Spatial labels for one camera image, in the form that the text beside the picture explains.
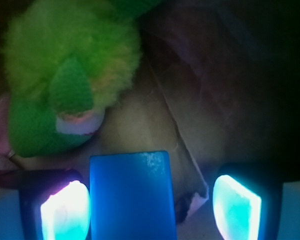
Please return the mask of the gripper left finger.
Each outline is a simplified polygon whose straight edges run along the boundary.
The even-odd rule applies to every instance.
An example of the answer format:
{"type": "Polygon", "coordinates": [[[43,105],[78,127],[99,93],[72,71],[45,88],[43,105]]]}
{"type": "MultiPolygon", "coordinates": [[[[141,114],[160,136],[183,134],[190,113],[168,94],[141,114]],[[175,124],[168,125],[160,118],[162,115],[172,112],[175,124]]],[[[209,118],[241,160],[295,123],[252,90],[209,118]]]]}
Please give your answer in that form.
{"type": "Polygon", "coordinates": [[[76,170],[0,170],[0,240],[85,240],[90,210],[76,170]]]}

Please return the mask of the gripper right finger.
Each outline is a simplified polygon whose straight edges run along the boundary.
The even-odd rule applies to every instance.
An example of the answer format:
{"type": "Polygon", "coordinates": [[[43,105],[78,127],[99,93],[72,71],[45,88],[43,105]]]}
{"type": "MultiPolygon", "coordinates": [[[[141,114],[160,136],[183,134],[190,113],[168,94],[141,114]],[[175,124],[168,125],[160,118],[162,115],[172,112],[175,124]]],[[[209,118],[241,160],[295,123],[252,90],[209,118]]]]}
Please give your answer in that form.
{"type": "Polygon", "coordinates": [[[300,240],[300,163],[228,163],[212,207],[224,240],[300,240]]]}

